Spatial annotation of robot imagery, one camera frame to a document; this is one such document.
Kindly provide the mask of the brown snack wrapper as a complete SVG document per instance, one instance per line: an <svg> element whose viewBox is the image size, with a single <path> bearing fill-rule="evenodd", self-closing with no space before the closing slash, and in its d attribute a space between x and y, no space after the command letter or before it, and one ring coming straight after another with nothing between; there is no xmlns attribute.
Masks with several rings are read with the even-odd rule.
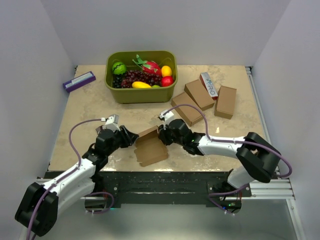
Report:
<svg viewBox="0 0 320 240"><path fill-rule="evenodd" d="M101 132L102 130L104 130L104 129L105 129L105 127L104 127L103 125L101 125L101 126L97 127L97 128L95 129L95 131L96 131L97 135L99 135L100 132Z"/></svg>

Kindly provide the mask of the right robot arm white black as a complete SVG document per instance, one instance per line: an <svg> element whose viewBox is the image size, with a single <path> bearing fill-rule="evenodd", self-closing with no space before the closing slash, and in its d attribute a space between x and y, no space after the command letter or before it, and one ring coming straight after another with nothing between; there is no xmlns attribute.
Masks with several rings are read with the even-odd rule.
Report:
<svg viewBox="0 0 320 240"><path fill-rule="evenodd" d="M158 127L158 138L166 145L177 144L191 155L218 155L238 159L241 166L229 172L223 192L235 196L254 180L269 183L280 161L280 153L255 132L242 137L213 137L193 132L182 119Z"/></svg>

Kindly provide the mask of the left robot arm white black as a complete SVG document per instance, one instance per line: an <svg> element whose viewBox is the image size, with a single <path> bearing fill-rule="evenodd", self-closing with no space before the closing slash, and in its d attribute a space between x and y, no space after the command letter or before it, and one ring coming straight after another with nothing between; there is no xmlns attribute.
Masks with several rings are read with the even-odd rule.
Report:
<svg viewBox="0 0 320 240"><path fill-rule="evenodd" d="M138 134L125 126L102 129L78 162L55 178L29 185L14 216L27 229L26 239L47 234L58 216L84 196L99 196L104 184L92 179L107 163L108 157L119 148L128 148L138 139Z"/></svg>

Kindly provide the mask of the brown paper box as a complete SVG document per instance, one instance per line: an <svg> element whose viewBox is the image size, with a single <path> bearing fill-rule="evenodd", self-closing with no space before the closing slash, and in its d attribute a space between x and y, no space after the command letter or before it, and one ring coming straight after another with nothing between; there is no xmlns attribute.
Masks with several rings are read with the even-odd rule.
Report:
<svg viewBox="0 0 320 240"><path fill-rule="evenodd" d="M146 167L169 157L167 147L159 139L158 126L153 126L138 134L134 154L141 167Z"/></svg>

